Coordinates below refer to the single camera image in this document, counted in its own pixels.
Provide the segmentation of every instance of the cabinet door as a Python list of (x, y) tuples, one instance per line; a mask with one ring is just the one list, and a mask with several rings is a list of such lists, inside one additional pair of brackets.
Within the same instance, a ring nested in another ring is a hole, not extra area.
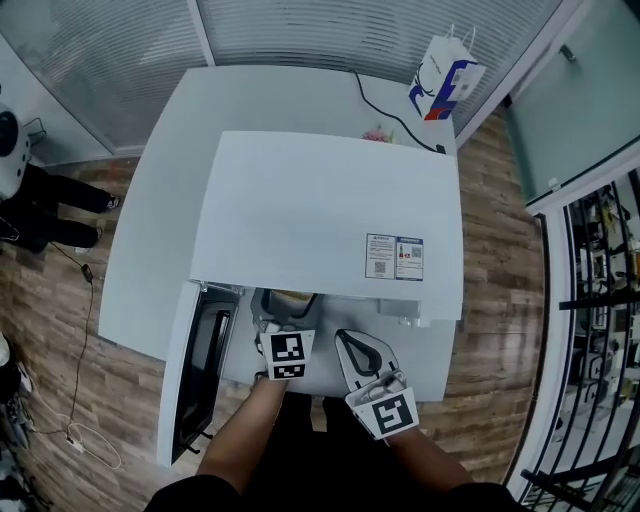
[(185, 283), (173, 324), (158, 422), (158, 463), (173, 464), (211, 422), (238, 296)]

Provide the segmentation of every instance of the window blinds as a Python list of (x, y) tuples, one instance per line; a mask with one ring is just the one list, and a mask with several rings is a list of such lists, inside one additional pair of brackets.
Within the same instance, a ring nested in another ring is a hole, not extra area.
[(115, 152), (145, 144), (185, 70), (206, 65), (184, 1), (3, 0), (0, 32)]
[(281, 64), (410, 83), (431, 36), (477, 28), (487, 71), (454, 110), (458, 133), (560, 0), (198, 0), (216, 65)]

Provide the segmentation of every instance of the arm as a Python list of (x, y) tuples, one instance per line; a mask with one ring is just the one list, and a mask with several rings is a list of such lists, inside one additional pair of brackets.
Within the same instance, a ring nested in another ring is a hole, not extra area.
[(235, 414), (209, 443), (199, 475), (214, 475), (239, 493), (247, 488), (269, 441), (288, 381), (260, 379)]
[(473, 482), (468, 471), (418, 427), (389, 436), (387, 442), (409, 473), (426, 489), (446, 493)]

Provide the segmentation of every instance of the label sticker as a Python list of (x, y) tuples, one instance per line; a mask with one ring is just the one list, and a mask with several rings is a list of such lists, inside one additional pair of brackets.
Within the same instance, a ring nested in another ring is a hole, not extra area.
[(423, 247), (421, 238), (367, 234), (365, 277), (422, 281)]
[(395, 279), (396, 237), (367, 235), (367, 266), (365, 277)]
[(396, 237), (396, 279), (422, 281), (423, 247), (421, 238)]

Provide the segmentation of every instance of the glass door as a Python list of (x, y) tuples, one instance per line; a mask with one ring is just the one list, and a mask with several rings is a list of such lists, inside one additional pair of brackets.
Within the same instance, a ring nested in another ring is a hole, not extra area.
[(624, 0), (597, 1), (508, 109), (528, 203), (640, 137), (640, 20)]

